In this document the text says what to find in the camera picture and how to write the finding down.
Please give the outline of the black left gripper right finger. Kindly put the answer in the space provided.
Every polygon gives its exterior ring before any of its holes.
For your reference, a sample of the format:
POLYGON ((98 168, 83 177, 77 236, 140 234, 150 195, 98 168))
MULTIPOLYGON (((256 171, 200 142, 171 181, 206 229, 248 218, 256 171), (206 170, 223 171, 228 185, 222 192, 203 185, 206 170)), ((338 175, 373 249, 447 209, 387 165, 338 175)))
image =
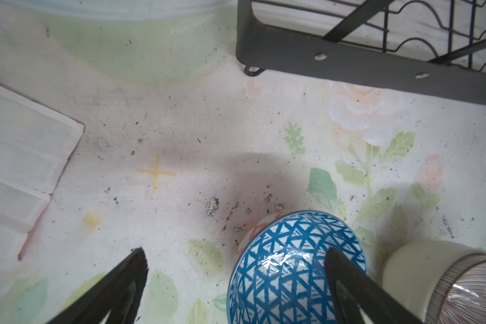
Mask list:
POLYGON ((324 270, 337 323, 420 323, 337 248, 330 248, 324 270))

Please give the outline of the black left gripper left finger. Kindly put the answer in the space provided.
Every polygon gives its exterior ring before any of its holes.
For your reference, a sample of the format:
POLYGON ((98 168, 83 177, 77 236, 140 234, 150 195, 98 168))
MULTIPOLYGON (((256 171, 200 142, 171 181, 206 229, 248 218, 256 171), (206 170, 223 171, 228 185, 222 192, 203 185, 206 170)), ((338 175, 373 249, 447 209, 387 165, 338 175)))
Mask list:
POLYGON ((144 250, 134 249, 50 323, 134 323, 148 273, 144 250))

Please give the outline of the blue triangle patterned bowl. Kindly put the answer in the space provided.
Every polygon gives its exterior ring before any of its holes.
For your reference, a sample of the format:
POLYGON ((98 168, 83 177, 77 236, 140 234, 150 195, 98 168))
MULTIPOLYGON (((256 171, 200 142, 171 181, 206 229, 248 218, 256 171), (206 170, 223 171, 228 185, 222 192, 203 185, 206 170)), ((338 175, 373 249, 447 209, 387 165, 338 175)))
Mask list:
POLYGON ((325 255, 337 248, 367 271, 353 230, 322 211, 274 213, 236 253, 226 301, 228 323, 335 323, 325 255))

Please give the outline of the pink striped bowl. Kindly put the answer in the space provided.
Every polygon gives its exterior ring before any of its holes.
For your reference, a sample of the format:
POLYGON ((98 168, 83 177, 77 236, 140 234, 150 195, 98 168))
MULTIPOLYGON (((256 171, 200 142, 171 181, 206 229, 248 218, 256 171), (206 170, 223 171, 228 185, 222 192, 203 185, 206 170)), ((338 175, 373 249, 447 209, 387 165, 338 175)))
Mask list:
POLYGON ((382 287, 423 323, 486 323, 486 252, 464 244, 399 248, 383 264, 382 287))

